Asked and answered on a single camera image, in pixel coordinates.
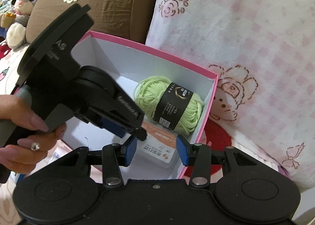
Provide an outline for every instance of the cardboard box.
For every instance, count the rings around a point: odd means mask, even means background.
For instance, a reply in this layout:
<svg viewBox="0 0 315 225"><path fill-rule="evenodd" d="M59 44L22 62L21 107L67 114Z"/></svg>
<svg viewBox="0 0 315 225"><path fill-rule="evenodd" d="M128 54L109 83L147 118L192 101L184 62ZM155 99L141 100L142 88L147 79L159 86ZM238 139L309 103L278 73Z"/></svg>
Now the cardboard box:
<svg viewBox="0 0 315 225"><path fill-rule="evenodd" d="M216 74L163 51L93 31L87 32L73 48L72 56L80 65L105 70L131 97L138 82L153 75L165 76L198 93L204 101L204 109L196 130L187 139L191 143L200 140L218 81ZM107 144L121 142L119 137L107 130L76 118L69 120L67 126L64 141L72 148L88 146L90 150L100 150ZM183 176L185 167L178 158L172 169L165 169L136 153L131 165L121 167L121 171L125 182L129 178L176 179Z"/></svg>

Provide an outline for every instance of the white blanket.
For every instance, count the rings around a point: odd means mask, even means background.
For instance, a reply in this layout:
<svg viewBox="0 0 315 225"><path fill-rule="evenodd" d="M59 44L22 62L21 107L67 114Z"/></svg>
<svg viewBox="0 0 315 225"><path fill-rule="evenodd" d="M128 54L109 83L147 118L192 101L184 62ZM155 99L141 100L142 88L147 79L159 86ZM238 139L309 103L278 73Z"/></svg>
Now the white blanket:
<svg viewBox="0 0 315 225"><path fill-rule="evenodd" d="M23 44L15 50L10 50L0 59L0 94L11 94L19 78L17 69L29 44Z"/></svg>
<svg viewBox="0 0 315 225"><path fill-rule="evenodd" d="M146 44L220 75L211 119L315 186L315 0L157 0Z"/></svg>

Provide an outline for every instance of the pink box rim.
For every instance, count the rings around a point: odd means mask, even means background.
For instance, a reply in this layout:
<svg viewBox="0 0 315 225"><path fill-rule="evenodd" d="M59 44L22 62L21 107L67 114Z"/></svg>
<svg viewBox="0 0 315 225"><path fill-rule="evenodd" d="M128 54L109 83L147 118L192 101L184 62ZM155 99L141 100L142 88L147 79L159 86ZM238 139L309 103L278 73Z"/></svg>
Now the pink box rim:
<svg viewBox="0 0 315 225"><path fill-rule="evenodd" d="M216 87L217 87L217 84L218 84L219 76L217 74L215 74L215 73L213 73L213 72L211 72L211 71L209 71L207 69L204 69L204 68L202 68L202 67L200 67L198 65L195 65L195 64L193 64L193 63L191 63L189 61L181 59L181 58L179 58L177 56L174 56L172 54L166 53L164 51L160 51L160 50L154 49L152 47L146 46L144 44L133 42L131 40L120 38L120 37L117 37L117 36L108 35L108 34L105 34L105 33L100 33L100 32L96 32L96 31L91 31L90 30L81 38L80 41L82 41L83 39L85 39L85 38L87 38L89 36L93 37L93 38L96 38L96 39L109 41L109 42L112 42L112 43L116 43L116 44L119 44L119 45L130 47L130 48L136 49L138 51L143 51L145 53L148 53L148 54L154 55L156 57L159 57L161 59L164 59L164 60L176 63L176 64L178 64L178 65L180 65L180 66L182 66L184 68L187 68L187 69L189 69L191 71L195 71L196 73L201 74L201 75L203 75L203 76L205 76L207 78L213 79L214 80L214 85L213 85L212 95L211 95L210 102L209 102L209 105L208 105L208 108L207 108L207 111L206 111L205 118L204 118L204 120L202 122L201 130L198 133L198 136L197 136L197 139L196 139L196 143L198 143L200 141L202 132L203 132L204 127L206 125L206 122L208 120L208 116L209 116L209 113L210 113L210 108L212 106L213 98L214 98L214 95L215 95L215 90L216 90ZM182 178L184 176L184 173L186 172L186 170L187 170L187 167L184 167L182 169L182 171L180 172L178 178Z"/></svg>

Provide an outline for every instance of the gray rabbit plush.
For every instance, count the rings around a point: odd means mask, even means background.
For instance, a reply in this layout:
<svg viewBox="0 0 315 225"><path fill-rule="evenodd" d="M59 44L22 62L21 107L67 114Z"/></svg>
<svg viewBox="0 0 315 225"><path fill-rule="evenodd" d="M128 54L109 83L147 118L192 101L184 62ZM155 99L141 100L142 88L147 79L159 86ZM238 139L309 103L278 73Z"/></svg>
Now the gray rabbit plush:
<svg viewBox="0 0 315 225"><path fill-rule="evenodd" d="M37 0L16 0L14 9L9 12L16 14L15 20L8 27L6 42L11 49L25 43L26 26Z"/></svg>

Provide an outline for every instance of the finger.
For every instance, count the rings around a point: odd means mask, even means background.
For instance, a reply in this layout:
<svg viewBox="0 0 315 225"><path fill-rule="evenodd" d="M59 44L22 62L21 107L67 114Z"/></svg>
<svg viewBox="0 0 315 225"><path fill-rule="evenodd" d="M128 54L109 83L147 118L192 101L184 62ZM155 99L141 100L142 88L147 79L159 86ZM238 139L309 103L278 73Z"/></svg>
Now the finger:
<svg viewBox="0 0 315 225"><path fill-rule="evenodd" d="M47 157L47 151L32 151L17 145L7 145L0 148L0 157L25 165L34 165Z"/></svg>
<svg viewBox="0 0 315 225"><path fill-rule="evenodd" d="M63 124L50 134L32 135L25 139L19 139L18 145L23 148L30 149L32 143L37 142L39 143L40 151L49 151L56 145L57 140L62 139L66 129L66 124Z"/></svg>
<svg viewBox="0 0 315 225"><path fill-rule="evenodd" d="M25 165L25 164L3 159L2 157L0 157L0 164L3 164L9 170L14 171L16 173L20 173L20 174L30 173L36 167L36 165Z"/></svg>
<svg viewBox="0 0 315 225"><path fill-rule="evenodd" d="M15 95L0 95L0 119L10 119L17 126L29 130L46 132L49 129L44 120Z"/></svg>

